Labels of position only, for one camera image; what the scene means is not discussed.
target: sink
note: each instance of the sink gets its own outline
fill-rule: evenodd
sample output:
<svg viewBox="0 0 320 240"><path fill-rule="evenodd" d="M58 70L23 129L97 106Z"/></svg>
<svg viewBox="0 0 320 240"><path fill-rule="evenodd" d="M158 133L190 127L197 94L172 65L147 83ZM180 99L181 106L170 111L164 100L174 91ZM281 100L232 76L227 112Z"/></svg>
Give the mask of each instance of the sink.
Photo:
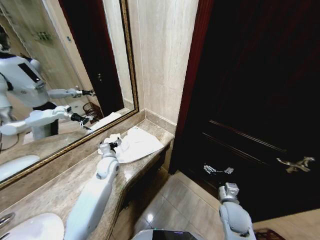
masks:
<svg viewBox="0 0 320 240"><path fill-rule="evenodd" d="M26 155L1 164L0 182L38 162L39 160L40 158L37 155Z"/></svg>
<svg viewBox="0 0 320 240"><path fill-rule="evenodd" d="M2 236L0 240L63 240L64 223L54 213L43 213L15 226Z"/></svg>

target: dark wooden door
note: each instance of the dark wooden door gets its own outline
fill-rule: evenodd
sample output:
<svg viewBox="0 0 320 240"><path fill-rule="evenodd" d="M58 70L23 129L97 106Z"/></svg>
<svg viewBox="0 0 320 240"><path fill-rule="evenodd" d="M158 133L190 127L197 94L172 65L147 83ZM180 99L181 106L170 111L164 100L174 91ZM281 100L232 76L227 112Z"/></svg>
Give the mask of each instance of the dark wooden door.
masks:
<svg viewBox="0 0 320 240"><path fill-rule="evenodd" d="M104 116L124 107L102 0L59 0Z"/></svg>
<svg viewBox="0 0 320 240"><path fill-rule="evenodd" d="M237 183L255 222L320 207L319 11L312 0L213 4L173 161L215 196ZM304 157L316 159L309 172L277 160ZM209 176L204 164L234 172Z"/></svg>

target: tile floor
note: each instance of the tile floor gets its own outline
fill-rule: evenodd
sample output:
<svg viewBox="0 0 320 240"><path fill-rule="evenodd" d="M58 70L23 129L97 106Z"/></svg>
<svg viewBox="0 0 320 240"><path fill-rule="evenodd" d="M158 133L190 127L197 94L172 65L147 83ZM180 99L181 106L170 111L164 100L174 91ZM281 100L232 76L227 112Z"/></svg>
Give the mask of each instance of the tile floor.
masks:
<svg viewBox="0 0 320 240"><path fill-rule="evenodd" d="M181 172L164 168L144 183L123 209L111 240L129 240L143 229L164 228L195 232L206 240L223 240L219 201ZM270 228L286 240L320 239L320 209L262 221L254 229Z"/></svg>

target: gold mirror frame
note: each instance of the gold mirror frame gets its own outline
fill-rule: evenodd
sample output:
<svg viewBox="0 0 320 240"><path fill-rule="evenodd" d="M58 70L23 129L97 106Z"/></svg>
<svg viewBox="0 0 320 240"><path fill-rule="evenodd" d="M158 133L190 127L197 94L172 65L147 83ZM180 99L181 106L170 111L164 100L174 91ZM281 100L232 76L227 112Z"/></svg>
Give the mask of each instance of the gold mirror frame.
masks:
<svg viewBox="0 0 320 240"><path fill-rule="evenodd" d="M106 126L97 129L96 131L90 133L89 135L84 136L83 138L71 143L70 145L62 148L59 151L49 155L47 158L40 160L39 162L31 165L30 167L18 172L17 174L13 175L10 178L7 178L3 182L0 183L0 190L4 189L5 187L9 186L10 184L20 180L21 178L25 177L26 175L32 173L33 171L41 168L42 166L52 162L56 158L62 156L63 154L71 151L72 149L80 146L81 144L89 141L90 139L98 136L99 134L105 132L106 130L112 128L113 126L121 123L125 119L131 117L132 115L139 112L139 104L138 104L138 94L137 94L137 82L136 82L136 72L135 72L135 64L134 64L134 55L132 49L132 38L131 38L131 31L130 31L130 21L129 21L129 14L128 14L128 0L119 0L120 2L120 10L121 10L121 18L122 18L122 27L125 37L125 47L126 47L126 56L129 65L129 74L131 80L131 89L133 95L133 104L134 110L128 112L127 114L121 116L120 118L110 122Z"/></svg>

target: bathroom counter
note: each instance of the bathroom counter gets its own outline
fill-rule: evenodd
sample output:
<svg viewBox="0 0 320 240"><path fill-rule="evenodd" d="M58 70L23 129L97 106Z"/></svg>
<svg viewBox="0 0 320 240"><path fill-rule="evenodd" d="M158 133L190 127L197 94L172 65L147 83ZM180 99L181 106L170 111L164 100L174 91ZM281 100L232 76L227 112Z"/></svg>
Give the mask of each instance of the bathroom counter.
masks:
<svg viewBox="0 0 320 240"><path fill-rule="evenodd" d="M140 122L137 126L156 136L164 145L164 148L138 161L120 165L119 173L112 183L110 198L104 209L100 223L89 237L90 240L109 239L127 192L157 162L159 159L157 156L174 139L171 133L147 119ZM95 151L67 171L1 212L0 216L11 212L15 212L16 216L11 223L0 229L0 236L21 222L42 213L57 214L63 220L64 227L66 227L67 217L72 207L87 181L95 173L97 163L100 160L101 155L98 155Z"/></svg>

